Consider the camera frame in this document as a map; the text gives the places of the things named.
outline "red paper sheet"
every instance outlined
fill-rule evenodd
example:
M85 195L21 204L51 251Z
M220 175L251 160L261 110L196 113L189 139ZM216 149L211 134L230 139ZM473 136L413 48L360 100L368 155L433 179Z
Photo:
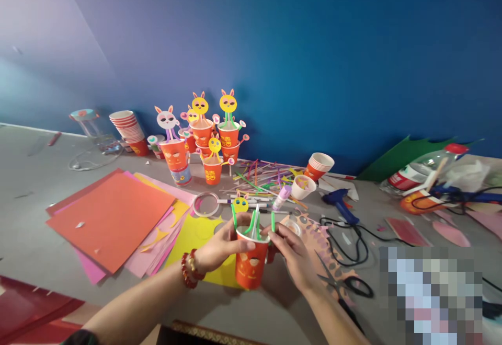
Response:
M122 174L124 170L122 169L117 169L115 171L112 171L106 176L103 176L101 179L96 180L94 183L91 185L85 187L84 189L80 190L79 192L74 193L71 196L68 196L66 199L61 200L59 203L54 204L53 206L48 207L45 211L52 217L53 215L56 214L57 211L65 208L66 206L70 205L74 201L77 201L80 199L82 196L88 194L89 192L92 192L92 190L96 189L100 184L104 183L108 179L110 179L113 175L115 174Z
M115 174L47 224L113 274L174 200L168 193ZM80 222L84 226L76 228Z

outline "glue stick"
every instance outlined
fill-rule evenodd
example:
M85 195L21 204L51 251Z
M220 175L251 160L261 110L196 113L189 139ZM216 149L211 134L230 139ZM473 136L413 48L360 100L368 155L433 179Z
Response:
M272 210L278 211L279 209L281 209L281 206L284 204L284 201L286 201L286 199L289 197L290 194L291 194L291 186L282 187L281 191L279 192L279 195L273 202Z

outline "red bottle cap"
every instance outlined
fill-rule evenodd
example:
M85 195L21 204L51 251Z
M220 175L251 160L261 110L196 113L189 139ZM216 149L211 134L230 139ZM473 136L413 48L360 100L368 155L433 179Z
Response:
M467 153L469 148L465 145L460 145L460 144L450 144L447 145L444 150L450 153L455 153L455 154L464 154Z

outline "pixelated area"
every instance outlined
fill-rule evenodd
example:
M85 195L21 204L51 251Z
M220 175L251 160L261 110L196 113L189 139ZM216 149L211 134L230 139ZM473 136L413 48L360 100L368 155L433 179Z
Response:
M482 343L482 274L468 253L380 247L381 294L406 344Z

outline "white rabbit face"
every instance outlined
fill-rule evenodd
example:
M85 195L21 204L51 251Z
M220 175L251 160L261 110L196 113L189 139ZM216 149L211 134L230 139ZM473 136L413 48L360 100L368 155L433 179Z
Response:
M175 116L169 111L161 111L157 115L157 123L164 129L173 129L175 125L179 124Z

